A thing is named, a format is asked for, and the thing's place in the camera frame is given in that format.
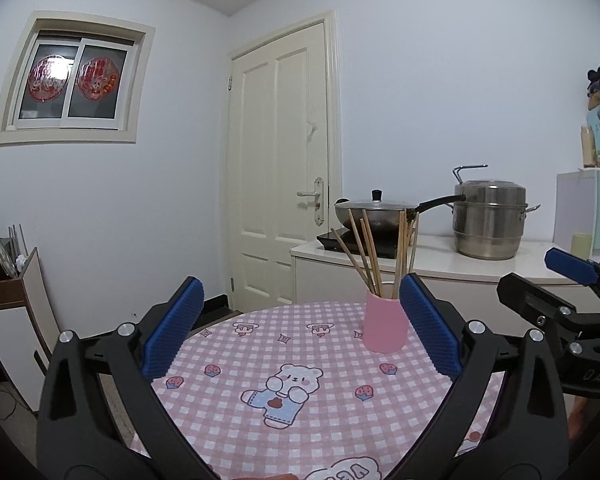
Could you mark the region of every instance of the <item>pan handle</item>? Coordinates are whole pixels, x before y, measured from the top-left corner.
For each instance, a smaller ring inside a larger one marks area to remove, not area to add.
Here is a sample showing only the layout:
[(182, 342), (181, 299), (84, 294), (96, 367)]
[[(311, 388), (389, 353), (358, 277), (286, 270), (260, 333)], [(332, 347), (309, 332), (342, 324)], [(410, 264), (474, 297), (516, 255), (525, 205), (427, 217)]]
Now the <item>pan handle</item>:
[(437, 207), (443, 204), (449, 204), (451, 202), (464, 202), (466, 200), (465, 195), (450, 195), (443, 196), (441, 198), (436, 198), (435, 200), (429, 200), (428, 202), (423, 202), (415, 209), (416, 213), (424, 213), (433, 207)]

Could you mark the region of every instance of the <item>red paper cutting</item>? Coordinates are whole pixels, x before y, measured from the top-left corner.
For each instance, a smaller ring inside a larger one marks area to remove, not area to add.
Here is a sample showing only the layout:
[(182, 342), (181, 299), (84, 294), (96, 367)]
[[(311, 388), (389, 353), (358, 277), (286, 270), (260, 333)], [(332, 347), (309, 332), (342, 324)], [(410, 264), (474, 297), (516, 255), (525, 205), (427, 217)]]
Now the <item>red paper cutting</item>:
[(94, 57), (78, 71), (75, 83), (90, 101), (99, 101), (112, 93), (120, 82), (120, 72), (108, 57)]
[(70, 73), (69, 59), (56, 55), (43, 57), (29, 72), (27, 91), (39, 103), (52, 101), (64, 90)]

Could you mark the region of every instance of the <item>blue gripper pad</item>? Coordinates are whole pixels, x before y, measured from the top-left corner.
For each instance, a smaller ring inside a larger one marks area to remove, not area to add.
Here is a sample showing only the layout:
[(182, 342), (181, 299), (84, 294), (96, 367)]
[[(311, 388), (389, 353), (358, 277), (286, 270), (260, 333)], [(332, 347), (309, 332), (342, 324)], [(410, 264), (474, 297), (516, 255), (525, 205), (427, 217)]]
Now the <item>blue gripper pad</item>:
[(591, 263), (560, 249), (549, 249), (544, 256), (544, 264), (547, 269), (584, 286), (595, 285), (598, 281), (598, 273)]
[(204, 304), (202, 283), (191, 280), (144, 344), (142, 376), (145, 379), (153, 381), (168, 373)]
[(455, 381), (462, 371), (459, 342), (411, 276), (402, 279), (400, 303), (437, 372)]

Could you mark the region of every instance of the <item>pot lid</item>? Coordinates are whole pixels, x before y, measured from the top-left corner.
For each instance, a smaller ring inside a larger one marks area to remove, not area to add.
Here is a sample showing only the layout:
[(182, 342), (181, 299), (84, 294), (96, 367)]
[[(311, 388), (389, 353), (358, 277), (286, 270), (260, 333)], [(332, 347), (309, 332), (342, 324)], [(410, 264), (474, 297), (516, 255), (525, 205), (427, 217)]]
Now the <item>pot lid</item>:
[(456, 186), (456, 194), (466, 195), (467, 202), (526, 206), (526, 189), (505, 180), (468, 180)]
[(416, 206), (406, 202), (383, 202), (382, 191), (375, 189), (371, 192), (369, 202), (352, 202), (346, 198), (341, 198), (336, 202), (336, 207), (341, 209), (367, 209), (369, 211), (403, 211), (405, 209), (414, 209)]

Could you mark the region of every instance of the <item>white wall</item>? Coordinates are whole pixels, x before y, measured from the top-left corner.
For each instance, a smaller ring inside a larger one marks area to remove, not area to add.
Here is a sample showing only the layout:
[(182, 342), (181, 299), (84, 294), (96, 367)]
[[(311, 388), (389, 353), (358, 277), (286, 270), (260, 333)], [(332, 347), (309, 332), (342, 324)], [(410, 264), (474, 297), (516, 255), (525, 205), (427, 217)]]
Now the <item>white wall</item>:
[(218, 244), (223, 15), (190, 0), (0, 0), (0, 86), (33, 10), (156, 28), (138, 142), (0, 148), (0, 235), (38, 246), (62, 328), (114, 329), (168, 300), (188, 275), (225, 292)]
[[(582, 164), (587, 71), (600, 64), (600, 0), (259, 0), (231, 17), (234, 48), (337, 13), (344, 195), (413, 203), (465, 178), (513, 180), (551, 239), (555, 175)], [(449, 234), (447, 208), (423, 232)]]

